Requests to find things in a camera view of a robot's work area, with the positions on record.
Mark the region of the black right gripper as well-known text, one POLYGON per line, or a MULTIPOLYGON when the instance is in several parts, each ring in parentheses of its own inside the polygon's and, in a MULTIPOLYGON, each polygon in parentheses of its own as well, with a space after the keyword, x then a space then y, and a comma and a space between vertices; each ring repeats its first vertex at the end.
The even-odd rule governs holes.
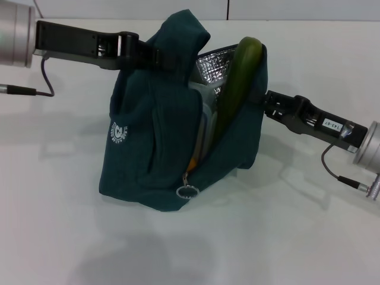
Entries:
POLYGON ((368 128, 315 107, 303 96, 288 96, 268 90, 251 92, 248 100, 267 116, 281 117, 281 123, 296 134, 305 134, 355 153, 368 128))

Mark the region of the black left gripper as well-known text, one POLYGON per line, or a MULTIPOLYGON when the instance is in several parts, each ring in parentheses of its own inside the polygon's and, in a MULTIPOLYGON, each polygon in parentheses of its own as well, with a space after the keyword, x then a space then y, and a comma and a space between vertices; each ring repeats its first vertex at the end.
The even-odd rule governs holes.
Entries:
POLYGON ((101 33, 46 21, 36 23, 35 48, 48 58, 92 64, 107 70, 173 72, 180 63, 176 55, 141 41, 135 33, 101 33))

